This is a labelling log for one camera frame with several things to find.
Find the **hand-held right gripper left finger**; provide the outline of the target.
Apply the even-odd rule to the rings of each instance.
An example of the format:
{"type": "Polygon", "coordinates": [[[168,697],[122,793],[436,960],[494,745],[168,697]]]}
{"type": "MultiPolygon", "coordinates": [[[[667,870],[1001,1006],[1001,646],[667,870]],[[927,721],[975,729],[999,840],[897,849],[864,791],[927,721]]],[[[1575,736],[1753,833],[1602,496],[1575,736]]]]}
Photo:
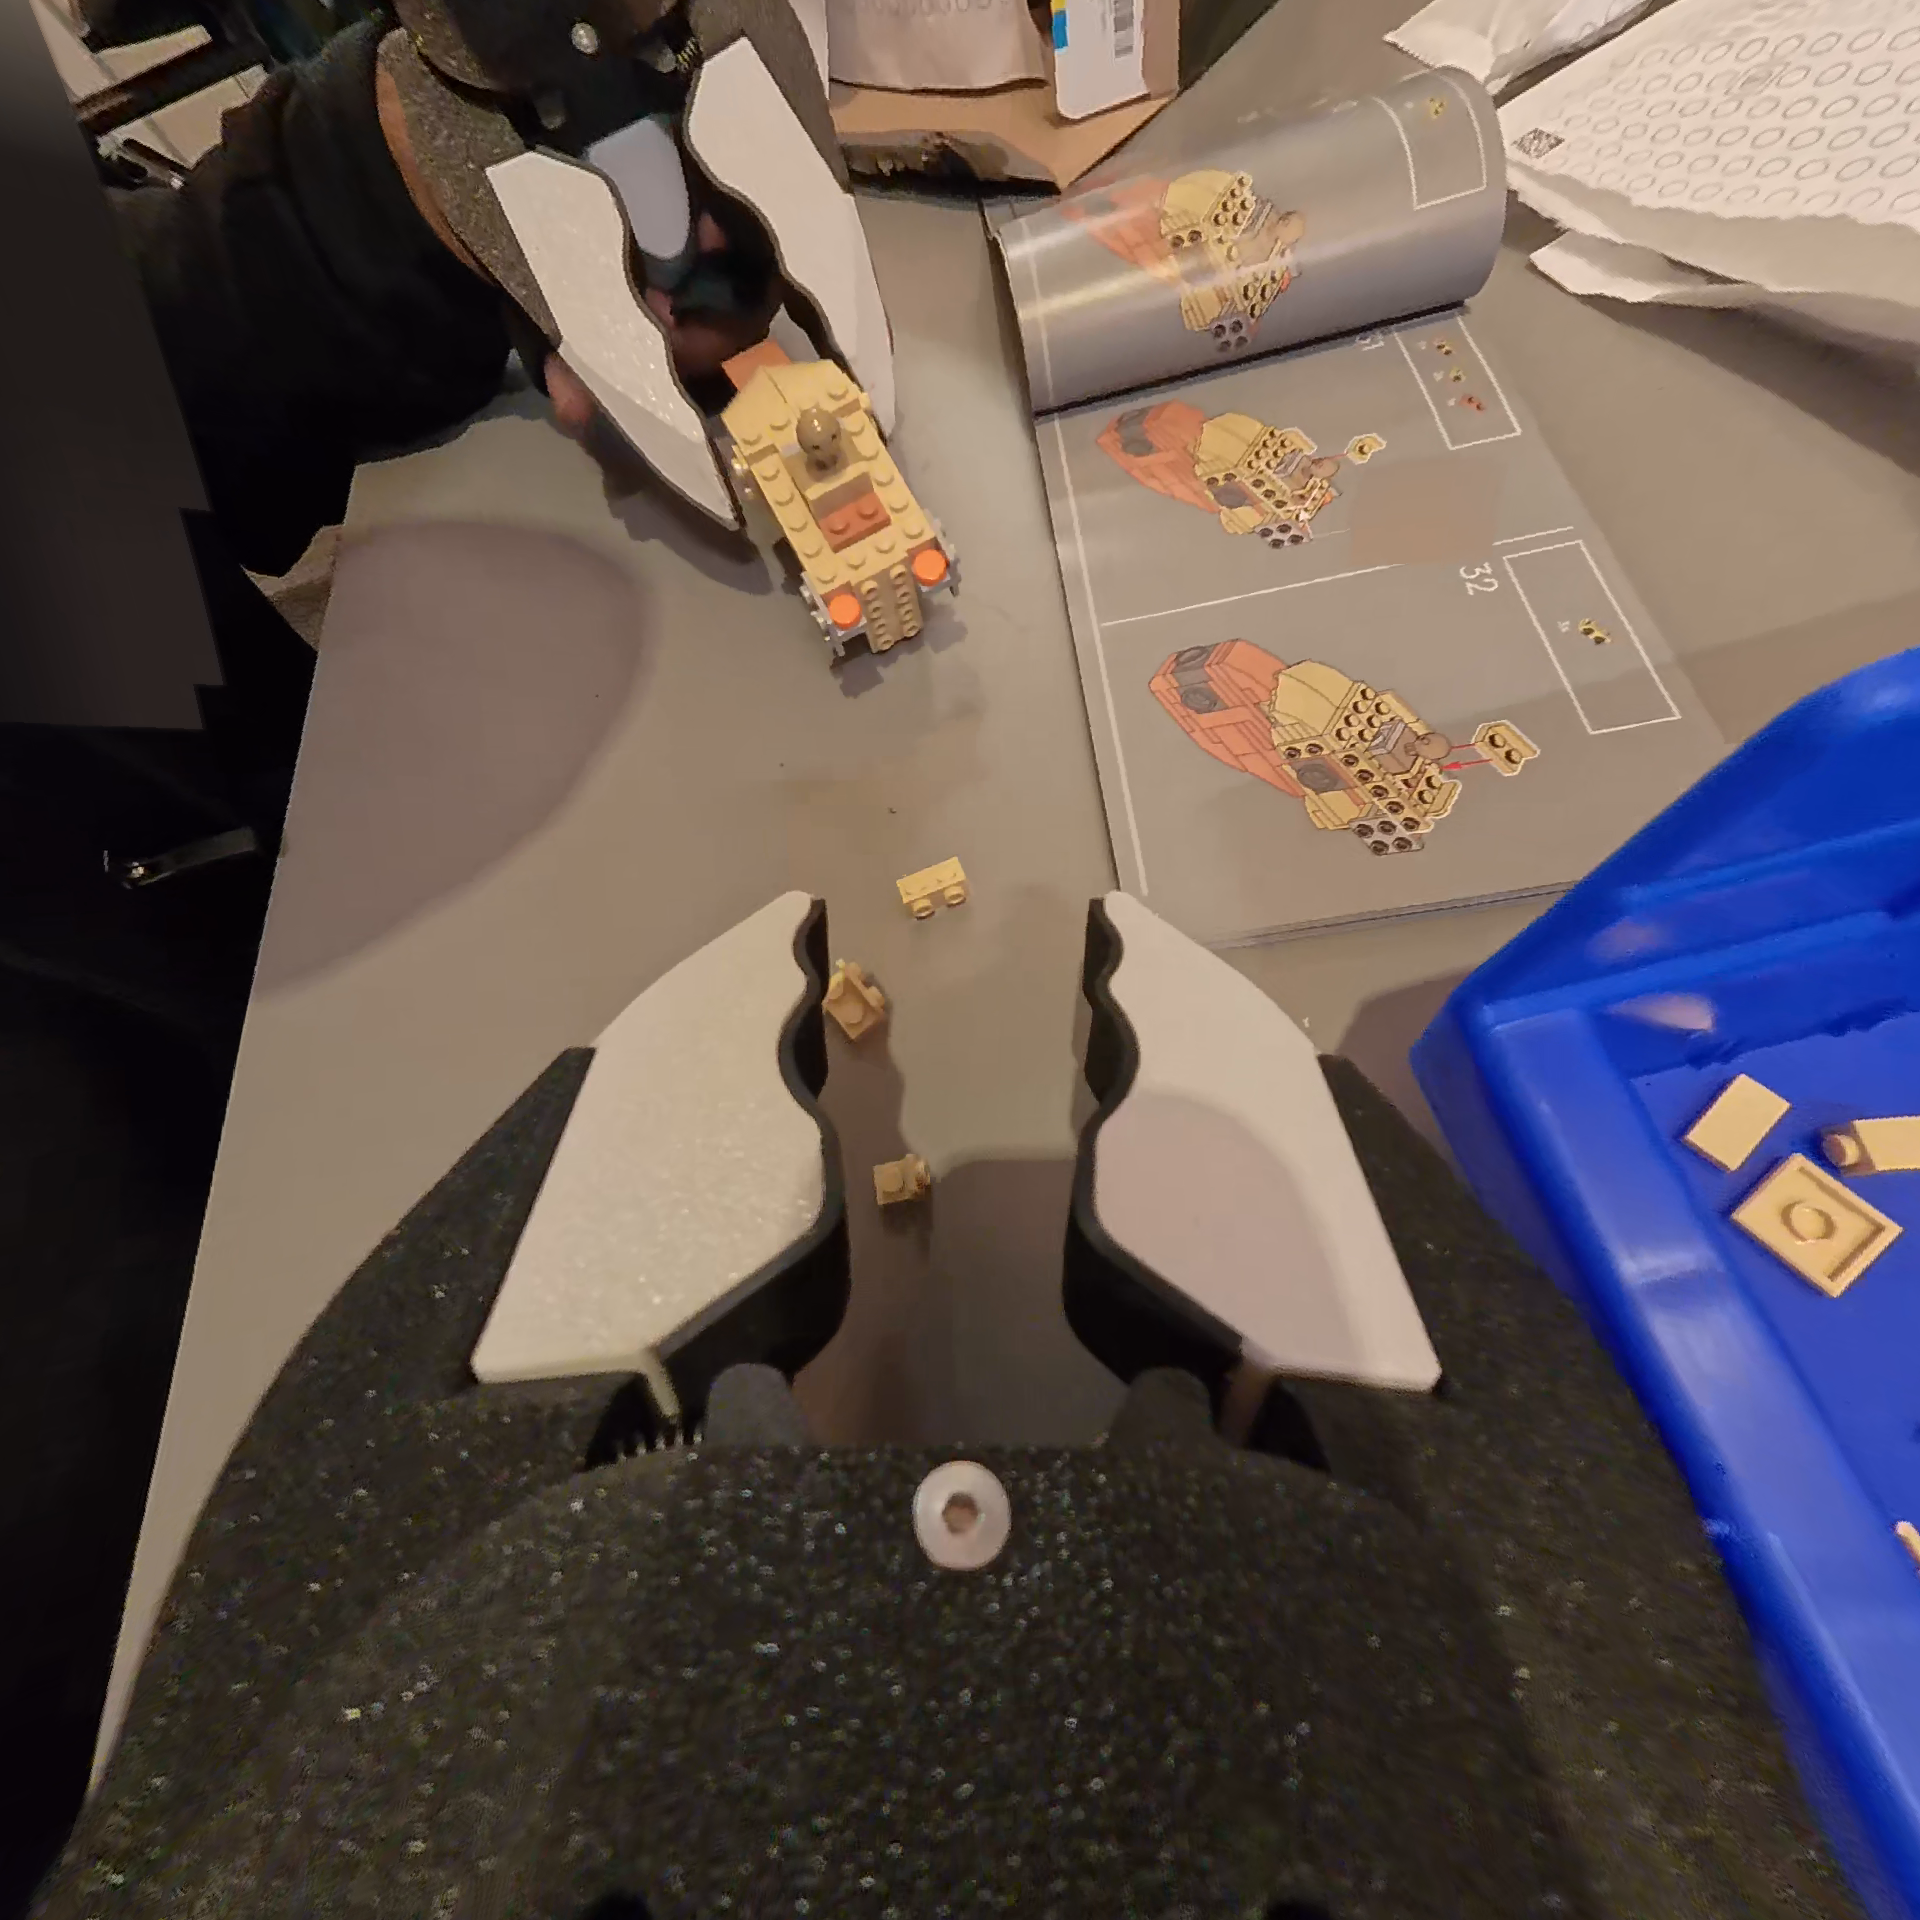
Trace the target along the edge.
{"type": "Polygon", "coordinates": [[[824,902],[782,893],[593,1038],[478,1382],[628,1376],[693,1421],[725,1369],[824,1350],[850,1289],[824,963],[824,902]]]}

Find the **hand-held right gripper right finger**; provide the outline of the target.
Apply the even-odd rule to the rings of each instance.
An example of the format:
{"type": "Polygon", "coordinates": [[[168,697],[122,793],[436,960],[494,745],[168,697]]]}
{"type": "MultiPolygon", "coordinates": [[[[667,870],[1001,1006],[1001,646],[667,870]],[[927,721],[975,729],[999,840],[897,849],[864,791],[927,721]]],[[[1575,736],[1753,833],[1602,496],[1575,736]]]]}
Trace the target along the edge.
{"type": "Polygon", "coordinates": [[[1312,1438],[1312,1386],[1432,1405],[1444,1363],[1307,1032],[1139,898],[1091,902],[1062,1304],[1113,1435],[1312,1438]]]}

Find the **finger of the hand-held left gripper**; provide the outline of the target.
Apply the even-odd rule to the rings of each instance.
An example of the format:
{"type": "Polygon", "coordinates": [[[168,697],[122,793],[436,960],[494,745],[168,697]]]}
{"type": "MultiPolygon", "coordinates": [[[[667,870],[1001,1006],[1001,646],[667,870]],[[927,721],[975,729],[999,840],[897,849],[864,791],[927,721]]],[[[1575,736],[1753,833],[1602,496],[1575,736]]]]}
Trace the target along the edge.
{"type": "Polygon", "coordinates": [[[496,160],[485,184],[559,329],[559,356],[601,414],[675,492],[729,529],[740,513],[668,339],[631,276],[631,228],[596,169],[554,156],[496,160]]]}
{"type": "Polygon", "coordinates": [[[701,63],[684,140],[708,179],[755,209],[787,288],[819,317],[829,353],[864,388],[882,434],[895,434],[892,327],[864,225],[746,41],[701,63]]]}

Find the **tan and brown brick model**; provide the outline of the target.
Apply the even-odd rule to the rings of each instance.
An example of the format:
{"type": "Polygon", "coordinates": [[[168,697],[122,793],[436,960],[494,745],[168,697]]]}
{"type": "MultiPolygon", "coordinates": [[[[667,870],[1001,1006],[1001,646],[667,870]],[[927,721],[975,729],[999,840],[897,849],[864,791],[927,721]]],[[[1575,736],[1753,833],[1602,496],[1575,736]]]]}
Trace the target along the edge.
{"type": "Polygon", "coordinates": [[[789,556],[829,659],[845,659],[851,646],[877,656],[922,636],[927,600],[956,594],[960,563],[895,465],[857,380],[833,361],[800,362],[776,344],[735,356],[725,373],[731,403],[717,428],[731,491],[789,556]],[[892,525],[833,552],[811,502],[845,483],[868,483],[892,525]]]}

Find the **blue plastic bin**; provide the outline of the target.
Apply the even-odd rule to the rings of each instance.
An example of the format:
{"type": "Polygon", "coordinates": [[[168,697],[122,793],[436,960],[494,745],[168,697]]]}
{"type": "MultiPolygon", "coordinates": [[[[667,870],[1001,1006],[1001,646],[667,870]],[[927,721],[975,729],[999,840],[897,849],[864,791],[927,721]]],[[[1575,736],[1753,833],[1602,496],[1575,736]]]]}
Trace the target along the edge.
{"type": "Polygon", "coordinates": [[[1870,1917],[1916,1917],[1916,1566],[1817,1426],[1787,1275],[1681,1148],[1719,1075],[1916,1100],[1916,652],[1815,691],[1470,974],[1411,1052],[1467,1183],[1674,1454],[1870,1917]]]}

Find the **grey brick instruction booklet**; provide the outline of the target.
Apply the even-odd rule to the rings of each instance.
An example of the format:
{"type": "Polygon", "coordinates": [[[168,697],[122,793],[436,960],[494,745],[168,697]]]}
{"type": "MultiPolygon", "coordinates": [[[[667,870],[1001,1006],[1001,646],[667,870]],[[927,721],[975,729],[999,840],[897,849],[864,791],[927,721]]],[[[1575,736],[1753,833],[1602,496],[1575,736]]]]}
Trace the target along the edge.
{"type": "Polygon", "coordinates": [[[995,232],[1115,878],[1200,945],[1566,889],[1724,743],[1470,314],[1475,78],[995,232]]]}

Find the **pile of tan bricks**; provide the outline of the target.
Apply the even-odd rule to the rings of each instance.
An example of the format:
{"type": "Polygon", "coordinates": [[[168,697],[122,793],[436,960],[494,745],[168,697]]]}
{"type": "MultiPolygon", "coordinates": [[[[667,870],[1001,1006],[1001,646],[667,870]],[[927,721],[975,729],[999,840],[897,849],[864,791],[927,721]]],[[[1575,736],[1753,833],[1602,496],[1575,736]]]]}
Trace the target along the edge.
{"type": "Polygon", "coordinates": [[[1719,1217],[1787,1275],[1767,1297],[1817,1426],[1916,1566],[1916,1103],[1815,1112],[1719,1075],[1677,1143],[1730,1183],[1719,1217]]]}

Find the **person's left forearm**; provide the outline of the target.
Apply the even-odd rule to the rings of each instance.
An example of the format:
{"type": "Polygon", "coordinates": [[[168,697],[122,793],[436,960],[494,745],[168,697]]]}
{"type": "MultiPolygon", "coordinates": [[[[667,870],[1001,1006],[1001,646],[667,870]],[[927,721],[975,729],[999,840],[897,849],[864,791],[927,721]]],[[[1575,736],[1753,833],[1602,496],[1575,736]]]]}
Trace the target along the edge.
{"type": "Polygon", "coordinates": [[[504,302],[378,128],[383,37],[363,19],[275,72],[175,191],[109,191],[205,502],[257,574],[341,523],[359,465],[457,430],[506,373],[504,302]]]}

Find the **grey desk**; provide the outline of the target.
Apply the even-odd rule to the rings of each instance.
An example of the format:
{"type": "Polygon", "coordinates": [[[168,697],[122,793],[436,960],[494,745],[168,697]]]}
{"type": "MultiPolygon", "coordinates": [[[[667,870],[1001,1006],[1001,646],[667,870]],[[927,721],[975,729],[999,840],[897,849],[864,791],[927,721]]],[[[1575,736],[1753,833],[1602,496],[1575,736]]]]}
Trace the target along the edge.
{"type": "MultiPolygon", "coordinates": [[[[1737,312],[1576,302],[1513,205],[1475,338],[1737,743],[1916,644],[1916,373],[1737,312]]],[[[257,1397],[569,1045],[789,889],[895,1017],[833,1045],[864,1199],[804,1376],[829,1445],[1073,1445],[1115,1386],[1062,1317],[1076,963],[1113,852],[999,254],[971,194],[863,191],[904,471],[956,606],[845,694],[762,558],[504,396],[363,466],[140,1521],[94,1778],[257,1397]],[[895,882],[956,856],[960,910],[895,882]],[[904,1152],[929,1194],[877,1210],[904,1152]]]]}

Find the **person's left hand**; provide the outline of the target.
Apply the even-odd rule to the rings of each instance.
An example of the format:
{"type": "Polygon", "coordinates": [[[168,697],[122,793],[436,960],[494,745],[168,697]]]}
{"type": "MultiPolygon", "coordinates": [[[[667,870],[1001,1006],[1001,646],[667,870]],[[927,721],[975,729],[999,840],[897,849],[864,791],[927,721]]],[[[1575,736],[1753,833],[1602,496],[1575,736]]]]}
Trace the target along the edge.
{"type": "MultiPolygon", "coordinates": [[[[725,362],[762,347],[769,332],[769,317],[780,302],[746,312],[680,312],[667,290],[646,288],[640,294],[654,314],[654,329],[667,339],[673,373],[682,391],[704,411],[714,411],[731,396],[725,362]]],[[[596,422],[596,403],[582,384],[579,368],[552,353],[543,366],[552,414],[571,439],[587,439],[596,422]]]]}

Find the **brown cardboard sheet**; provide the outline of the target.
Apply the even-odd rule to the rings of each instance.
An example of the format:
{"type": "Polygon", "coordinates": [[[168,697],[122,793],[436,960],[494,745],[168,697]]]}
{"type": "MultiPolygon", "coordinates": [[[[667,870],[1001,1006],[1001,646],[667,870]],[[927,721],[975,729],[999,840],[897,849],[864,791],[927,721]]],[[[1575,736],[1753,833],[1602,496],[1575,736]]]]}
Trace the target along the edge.
{"type": "Polygon", "coordinates": [[[1062,118],[1047,83],[995,93],[885,93],[829,85],[850,175],[864,179],[983,179],[1065,191],[1106,160],[1170,95],[1062,118]]]}

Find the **white hand-marked paper bag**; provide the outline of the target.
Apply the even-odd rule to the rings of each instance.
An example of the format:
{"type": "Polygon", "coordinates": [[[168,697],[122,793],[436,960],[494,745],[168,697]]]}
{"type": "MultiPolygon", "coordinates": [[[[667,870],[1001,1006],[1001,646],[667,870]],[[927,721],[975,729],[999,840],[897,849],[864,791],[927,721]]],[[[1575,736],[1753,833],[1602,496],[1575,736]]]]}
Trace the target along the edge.
{"type": "Polygon", "coordinates": [[[991,93],[1047,76],[1026,4],[826,4],[829,78],[885,93],[991,93]]]}

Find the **white barcode label card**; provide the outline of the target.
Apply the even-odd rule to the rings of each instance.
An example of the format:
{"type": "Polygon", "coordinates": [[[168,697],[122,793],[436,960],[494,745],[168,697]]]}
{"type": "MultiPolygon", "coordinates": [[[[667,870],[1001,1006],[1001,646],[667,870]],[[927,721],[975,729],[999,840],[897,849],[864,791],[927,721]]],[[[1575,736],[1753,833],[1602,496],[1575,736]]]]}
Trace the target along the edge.
{"type": "Polygon", "coordinates": [[[1047,4],[1047,37],[1069,121],[1178,93],[1183,4],[1047,4]]]}

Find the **dark cloth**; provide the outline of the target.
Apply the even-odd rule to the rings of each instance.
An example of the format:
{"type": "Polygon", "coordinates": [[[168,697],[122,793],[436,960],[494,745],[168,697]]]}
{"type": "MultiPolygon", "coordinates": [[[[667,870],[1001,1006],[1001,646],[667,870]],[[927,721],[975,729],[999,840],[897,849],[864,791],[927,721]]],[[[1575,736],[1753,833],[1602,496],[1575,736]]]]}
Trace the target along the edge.
{"type": "Polygon", "coordinates": [[[299,725],[3,729],[3,1917],[88,1782],[299,725]]]}

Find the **small white paper bag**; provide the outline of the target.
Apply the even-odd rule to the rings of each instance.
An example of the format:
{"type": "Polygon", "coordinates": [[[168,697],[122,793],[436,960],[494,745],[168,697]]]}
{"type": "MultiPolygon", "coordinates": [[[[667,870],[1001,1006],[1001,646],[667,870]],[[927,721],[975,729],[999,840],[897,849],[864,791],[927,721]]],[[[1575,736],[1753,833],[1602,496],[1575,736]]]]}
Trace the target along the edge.
{"type": "Polygon", "coordinates": [[[1528,72],[1581,55],[1658,4],[1427,4],[1383,44],[1427,69],[1472,76],[1489,95],[1528,72]]]}

